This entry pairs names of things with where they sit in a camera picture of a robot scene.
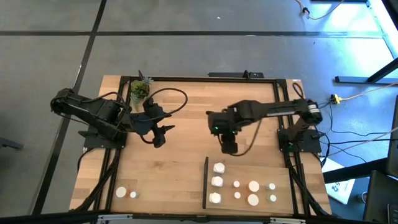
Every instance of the potted plant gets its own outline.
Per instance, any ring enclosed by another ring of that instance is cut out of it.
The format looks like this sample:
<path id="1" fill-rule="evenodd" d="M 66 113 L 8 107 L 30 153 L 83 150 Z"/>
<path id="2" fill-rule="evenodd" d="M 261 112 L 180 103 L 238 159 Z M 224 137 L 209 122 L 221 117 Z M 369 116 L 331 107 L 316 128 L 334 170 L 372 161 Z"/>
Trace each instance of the potted plant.
<path id="1" fill-rule="evenodd" d="M 134 80 L 131 83 L 131 100 L 136 110 L 138 104 L 147 98 L 153 79 L 151 77 L 144 77 L 140 70 L 138 70 L 140 80 Z"/>

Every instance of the white bottle cap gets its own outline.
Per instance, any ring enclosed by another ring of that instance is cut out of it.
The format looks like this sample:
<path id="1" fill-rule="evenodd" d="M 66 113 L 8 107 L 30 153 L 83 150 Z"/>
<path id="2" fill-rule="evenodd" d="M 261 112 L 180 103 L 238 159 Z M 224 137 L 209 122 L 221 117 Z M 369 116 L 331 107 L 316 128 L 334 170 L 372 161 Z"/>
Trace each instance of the white bottle cap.
<path id="1" fill-rule="evenodd" d="M 271 195 L 268 197 L 268 201 L 270 202 L 276 202 L 276 196 L 275 195 Z"/>
<path id="2" fill-rule="evenodd" d="M 213 171 L 216 172 L 217 174 L 224 174 L 225 171 L 224 164 L 217 162 L 216 164 L 214 164 Z"/>
<path id="3" fill-rule="evenodd" d="M 268 190 L 275 190 L 275 188 L 276 188 L 276 186 L 275 186 L 275 184 L 273 184 L 273 183 L 270 183 L 270 184 L 267 186 L 267 189 L 268 189 Z"/>
<path id="4" fill-rule="evenodd" d="M 138 198 L 138 193 L 137 192 L 131 192 L 130 193 L 131 198 Z"/>
<path id="5" fill-rule="evenodd" d="M 235 180 L 234 181 L 234 187 L 238 188 L 241 184 L 239 183 L 239 181 Z"/>
<path id="6" fill-rule="evenodd" d="M 211 178 L 211 184 L 215 187 L 222 187 L 223 186 L 223 179 L 221 177 L 213 177 Z"/>
<path id="7" fill-rule="evenodd" d="M 259 189 L 260 189 L 260 185 L 257 181 L 254 181 L 254 180 L 250 181 L 249 190 L 251 192 L 257 192 L 257 191 L 259 191 Z"/>
<path id="8" fill-rule="evenodd" d="M 119 198 L 126 196 L 126 193 L 127 189 L 125 187 L 119 187 L 118 189 L 116 189 L 116 196 Z"/>
<path id="9" fill-rule="evenodd" d="M 239 193 L 239 192 L 235 192 L 235 194 L 234 194 L 234 198 L 236 198 L 236 199 L 239 199 L 239 198 L 241 198 L 241 193 Z"/>
<path id="10" fill-rule="evenodd" d="M 211 203 L 221 203 L 221 195 L 218 193 L 211 193 L 209 195 L 209 201 Z"/>
<path id="11" fill-rule="evenodd" d="M 259 204 L 259 197 L 257 197 L 257 195 L 255 194 L 251 194 L 248 196 L 248 203 L 251 206 L 256 206 Z"/>

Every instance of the concrete floor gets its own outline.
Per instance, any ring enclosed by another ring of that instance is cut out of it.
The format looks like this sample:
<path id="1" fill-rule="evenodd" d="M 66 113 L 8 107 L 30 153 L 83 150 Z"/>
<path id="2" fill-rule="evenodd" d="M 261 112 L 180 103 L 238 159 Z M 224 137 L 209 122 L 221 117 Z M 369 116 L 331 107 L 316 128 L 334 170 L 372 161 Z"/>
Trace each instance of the concrete floor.
<path id="1" fill-rule="evenodd" d="M 303 3 L 313 16 L 335 5 Z M 0 0 L 0 31 L 91 30 L 99 5 L 100 0 Z M 344 3 L 329 18 L 318 21 L 302 19 L 299 11 L 294 0 L 113 0 L 105 7 L 99 29 L 380 31 L 365 4 Z M 87 41 L 85 36 L 0 36 L 0 136 L 24 144 L 21 151 L 0 150 L 0 217 L 25 215 L 30 210 L 60 122 L 50 112 L 50 99 L 61 88 L 73 85 Z M 321 103 L 332 93 L 351 96 L 374 88 L 336 85 L 334 76 L 369 76 L 391 60 L 382 38 L 97 37 L 80 94 L 96 96 L 103 75 L 137 75 L 138 69 L 148 76 L 199 77 L 208 72 L 251 70 L 269 78 L 301 79 L 306 96 Z M 397 94 L 396 88 L 388 88 L 335 106 L 334 130 L 390 130 Z M 330 125 L 327 111 L 319 125 L 322 131 L 328 131 Z M 83 145 L 77 134 L 81 129 L 80 124 L 69 125 L 44 213 L 68 210 Z M 363 139 L 352 134 L 328 135 L 332 142 Z M 369 143 L 349 152 L 371 161 L 385 157 L 387 147 L 387 142 Z M 331 158 L 344 166 L 362 163 L 344 153 Z"/>

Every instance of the wooden table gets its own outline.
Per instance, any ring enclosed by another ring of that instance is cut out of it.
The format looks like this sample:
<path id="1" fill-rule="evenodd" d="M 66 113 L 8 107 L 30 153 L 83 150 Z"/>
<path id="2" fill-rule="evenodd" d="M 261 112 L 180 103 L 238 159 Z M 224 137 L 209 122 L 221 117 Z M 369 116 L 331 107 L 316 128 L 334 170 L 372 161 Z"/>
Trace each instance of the wooden table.
<path id="1" fill-rule="evenodd" d="M 120 76 L 106 75 L 99 94 L 118 91 Z M 298 98 L 292 89 L 293 80 L 287 80 L 290 100 Z M 216 137 L 210 134 L 205 111 L 221 111 L 240 100 L 257 100 L 262 103 L 275 102 L 272 85 L 264 83 L 216 83 L 216 82 L 154 82 L 150 90 L 165 87 L 179 88 L 188 95 L 187 105 L 160 125 L 176 125 L 165 135 L 166 143 L 156 149 L 145 144 L 140 137 L 129 133 L 126 147 L 122 150 L 115 189 L 123 186 L 140 193 L 140 197 L 113 197 L 111 211 L 123 213 L 161 213 L 194 215 L 290 215 L 252 211 L 202 209 L 203 163 L 224 162 L 233 165 L 285 167 L 279 151 L 276 130 L 277 118 L 263 119 L 257 139 L 249 153 L 242 157 L 222 154 Z M 165 111 L 181 105 L 183 95 L 174 91 L 163 91 L 154 100 Z M 252 141 L 256 125 L 250 125 L 237 135 L 239 151 Z M 76 208 L 88 196 L 98 182 L 104 149 L 95 149 L 81 161 L 80 171 L 70 208 Z M 308 189 L 322 208 L 331 213 L 325 182 L 319 161 L 311 153 L 301 153 Z M 101 198 L 104 208 L 108 186 Z M 298 209 L 303 213 L 301 194 L 296 189 Z"/>

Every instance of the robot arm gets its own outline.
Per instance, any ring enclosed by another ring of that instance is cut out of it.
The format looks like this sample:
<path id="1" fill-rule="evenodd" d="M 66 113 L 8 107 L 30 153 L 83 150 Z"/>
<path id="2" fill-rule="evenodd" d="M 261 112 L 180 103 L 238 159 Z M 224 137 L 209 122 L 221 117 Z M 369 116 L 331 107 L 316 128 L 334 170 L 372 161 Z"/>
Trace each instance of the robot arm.
<path id="1" fill-rule="evenodd" d="M 238 151 L 235 135 L 243 126 L 250 125 L 262 118 L 297 114 L 300 119 L 287 129 L 287 140 L 294 144 L 302 139 L 302 134 L 311 125 L 322 121 L 318 104 L 312 100 L 299 99 L 277 103 L 260 103 L 243 100 L 223 109 L 222 112 L 207 111 L 210 133 L 221 135 L 223 153 L 234 154 Z"/>
<path id="2" fill-rule="evenodd" d="M 171 114 L 166 114 L 152 98 L 147 99 L 142 105 L 143 113 L 130 113 L 131 108 L 124 102 L 102 97 L 89 99 L 68 88 L 60 90 L 50 103 L 54 113 L 74 115 L 95 129 L 79 131 L 85 138 L 91 136 L 101 142 L 105 139 L 109 142 L 123 142 L 121 145 L 124 145 L 126 133 L 134 132 L 140 135 L 145 143 L 160 147 L 165 143 L 164 134 L 174 126 L 158 127 L 157 123 Z M 152 141 L 143 138 L 149 131 L 154 133 Z"/>

